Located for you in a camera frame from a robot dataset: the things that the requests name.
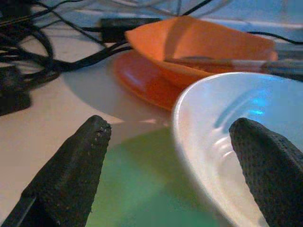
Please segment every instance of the green surface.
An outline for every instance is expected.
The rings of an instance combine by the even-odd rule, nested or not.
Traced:
[[[199,203],[169,129],[107,152],[86,227],[217,227]]]

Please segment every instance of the table surface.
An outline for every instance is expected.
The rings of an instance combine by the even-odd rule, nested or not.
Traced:
[[[51,37],[55,56],[64,61],[75,61],[100,49],[97,44],[65,26],[54,26],[45,31]],[[34,40],[27,40],[23,45],[29,50],[41,52],[42,47]],[[147,226],[143,219],[137,219],[135,224],[133,222],[136,214],[137,217],[144,216],[139,214],[142,207],[153,207],[149,209],[149,217],[160,217],[157,212],[161,207],[161,213],[167,217],[174,207],[170,219],[176,221],[177,217],[183,217],[179,219],[179,224],[182,221],[188,223],[188,220],[195,220],[199,226],[213,223],[208,214],[202,218],[204,212],[197,216],[196,212],[205,210],[204,205],[198,202],[186,174],[178,168],[168,128],[170,113],[142,101],[121,87],[111,70],[114,58],[62,74],[55,81],[31,92],[30,108],[0,117],[0,223],[13,209],[37,171],[94,114],[112,125],[112,138],[93,205],[93,211],[97,211],[95,214],[103,215],[91,214],[87,226],[96,226],[96,223],[107,227]],[[139,161],[131,161],[130,156]],[[120,185],[116,192],[118,200],[112,190],[117,184]],[[172,187],[180,187],[182,193],[172,193]],[[122,214],[127,219],[123,225]],[[159,221],[157,226],[167,226],[164,223]]]

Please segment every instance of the textured grip surface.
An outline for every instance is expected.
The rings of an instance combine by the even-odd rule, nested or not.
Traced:
[[[22,196],[37,196],[61,227],[84,227],[99,183],[111,128],[90,117],[37,173]]]
[[[240,118],[230,127],[245,181],[270,227],[303,227],[303,153],[287,138]]]

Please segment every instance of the white bowl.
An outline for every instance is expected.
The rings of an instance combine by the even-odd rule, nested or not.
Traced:
[[[228,129],[240,117],[303,150],[303,83],[258,73],[219,74],[186,89],[173,113],[179,157],[201,194],[236,227],[268,227],[232,150]]]

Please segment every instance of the orange plate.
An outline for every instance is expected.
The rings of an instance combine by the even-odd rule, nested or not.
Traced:
[[[127,89],[166,110],[173,108],[183,90],[169,83],[155,64],[136,51],[119,55],[113,65],[115,75]]]

